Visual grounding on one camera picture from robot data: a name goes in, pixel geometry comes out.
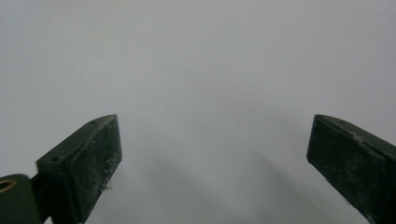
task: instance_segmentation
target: white surface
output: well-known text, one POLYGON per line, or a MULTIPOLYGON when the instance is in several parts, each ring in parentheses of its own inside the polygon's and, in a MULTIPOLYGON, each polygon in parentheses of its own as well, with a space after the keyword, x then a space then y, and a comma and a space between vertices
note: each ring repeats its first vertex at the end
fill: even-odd
POLYGON ((88 223, 367 223, 306 162, 314 114, 396 144, 394 1, 1 1, 0 175, 117 113, 88 223))

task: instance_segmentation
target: screw hole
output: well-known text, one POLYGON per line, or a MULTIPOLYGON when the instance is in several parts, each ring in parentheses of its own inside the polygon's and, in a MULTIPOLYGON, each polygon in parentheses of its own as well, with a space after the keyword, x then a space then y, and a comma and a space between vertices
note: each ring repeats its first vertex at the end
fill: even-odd
POLYGON ((3 193, 9 189, 12 189, 17 184, 16 180, 8 179, 0 181, 0 193, 3 193))

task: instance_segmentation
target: gray background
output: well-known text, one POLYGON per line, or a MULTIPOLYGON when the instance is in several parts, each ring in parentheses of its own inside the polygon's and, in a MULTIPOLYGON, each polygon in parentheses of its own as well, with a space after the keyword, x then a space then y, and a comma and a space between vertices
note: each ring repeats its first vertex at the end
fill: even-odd
POLYGON ((396 144, 395 1, 1 1, 0 175, 119 115, 88 223, 367 223, 306 162, 315 114, 396 144))

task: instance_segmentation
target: white table surface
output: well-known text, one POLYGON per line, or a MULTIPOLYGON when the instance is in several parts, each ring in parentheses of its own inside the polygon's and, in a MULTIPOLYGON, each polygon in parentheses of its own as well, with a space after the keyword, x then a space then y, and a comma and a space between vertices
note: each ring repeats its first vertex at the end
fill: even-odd
POLYGON ((385 0, 1 1, 0 175, 116 113, 87 223, 367 223, 305 153, 318 113, 396 144, 395 25, 385 0))

